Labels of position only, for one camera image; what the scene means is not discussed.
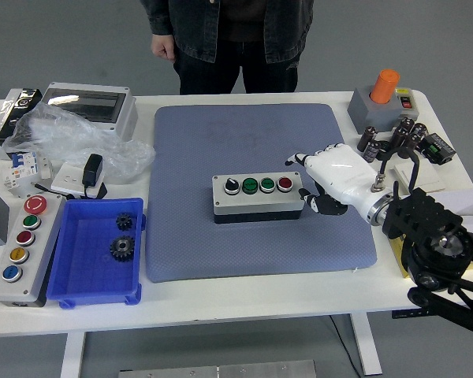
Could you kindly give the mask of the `person's right hand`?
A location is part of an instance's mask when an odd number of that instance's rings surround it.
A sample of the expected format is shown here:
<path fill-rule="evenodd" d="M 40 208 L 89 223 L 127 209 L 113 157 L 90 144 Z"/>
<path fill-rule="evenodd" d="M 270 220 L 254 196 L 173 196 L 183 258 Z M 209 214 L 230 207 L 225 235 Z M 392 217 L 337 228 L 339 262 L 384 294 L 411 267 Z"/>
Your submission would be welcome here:
<path fill-rule="evenodd" d="M 151 52 L 154 56 L 174 63 L 176 60 L 173 35 L 156 35 L 151 38 Z"/>

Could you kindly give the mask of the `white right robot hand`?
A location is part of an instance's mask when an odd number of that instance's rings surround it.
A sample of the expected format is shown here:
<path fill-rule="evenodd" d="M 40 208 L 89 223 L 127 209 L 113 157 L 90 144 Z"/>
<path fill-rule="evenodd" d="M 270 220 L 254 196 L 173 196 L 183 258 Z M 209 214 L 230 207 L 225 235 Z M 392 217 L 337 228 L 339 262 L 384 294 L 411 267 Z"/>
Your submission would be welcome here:
<path fill-rule="evenodd" d="M 369 224 L 379 225 L 378 217 L 391 199 L 384 188 L 384 175 L 375 171 L 350 146 L 337 143 L 313 155 L 297 153 L 285 162 L 300 164 L 311 177 L 318 194 L 299 189 L 300 197 L 316 213 L 341 215 L 353 206 Z"/>

